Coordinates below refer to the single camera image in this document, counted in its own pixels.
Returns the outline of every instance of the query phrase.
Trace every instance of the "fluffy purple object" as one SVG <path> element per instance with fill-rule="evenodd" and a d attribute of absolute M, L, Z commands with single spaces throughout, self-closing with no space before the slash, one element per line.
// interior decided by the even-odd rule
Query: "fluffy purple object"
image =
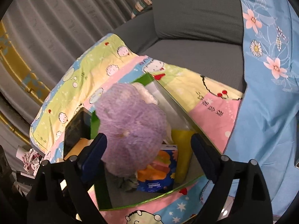
<path fill-rule="evenodd" d="M 115 83 L 95 103 L 107 137 L 102 161 L 118 177 L 129 177 L 154 161 L 166 137 L 165 113 L 141 99 L 131 84 Z"/>

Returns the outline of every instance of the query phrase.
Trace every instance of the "gray sofa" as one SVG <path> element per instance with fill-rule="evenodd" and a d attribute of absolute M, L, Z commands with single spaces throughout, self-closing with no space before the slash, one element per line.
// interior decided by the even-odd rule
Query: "gray sofa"
<path fill-rule="evenodd" d="M 240 0 L 152 1 L 152 10 L 113 33 L 136 54 L 245 91 Z"/>

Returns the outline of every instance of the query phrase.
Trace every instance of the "gray curtain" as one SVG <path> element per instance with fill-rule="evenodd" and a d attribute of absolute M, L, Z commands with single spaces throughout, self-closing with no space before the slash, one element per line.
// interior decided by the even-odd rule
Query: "gray curtain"
<path fill-rule="evenodd" d="M 85 50 L 131 18 L 137 0 L 14 0 L 2 22 L 23 61 L 50 90 Z M 26 137 L 40 104 L 0 62 L 0 112 Z M 13 168 L 24 142 L 0 125 L 0 144 Z"/>

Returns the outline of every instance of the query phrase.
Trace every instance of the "red heart print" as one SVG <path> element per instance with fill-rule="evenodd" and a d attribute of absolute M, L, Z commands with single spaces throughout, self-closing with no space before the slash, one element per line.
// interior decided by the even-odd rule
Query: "red heart print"
<path fill-rule="evenodd" d="M 188 191 L 187 191 L 186 188 L 184 188 L 184 189 L 181 189 L 181 190 L 179 191 L 179 193 L 181 193 L 181 194 L 183 194 L 183 195 L 187 195 Z"/>
<path fill-rule="evenodd" d="M 162 73 L 162 74 L 159 74 L 159 75 L 155 75 L 154 79 L 156 79 L 157 81 L 159 81 L 164 76 L 165 76 L 165 73 Z"/>

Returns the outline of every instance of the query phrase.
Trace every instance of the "curtain fold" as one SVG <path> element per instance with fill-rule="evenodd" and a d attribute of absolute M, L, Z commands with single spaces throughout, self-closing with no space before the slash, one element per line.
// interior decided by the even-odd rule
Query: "curtain fold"
<path fill-rule="evenodd" d="M 0 23 L 0 144 L 7 145 L 10 164 L 17 165 L 17 146 L 28 144 L 30 124 L 50 90 L 76 58 L 131 18 L 136 1 L 11 3 Z"/>

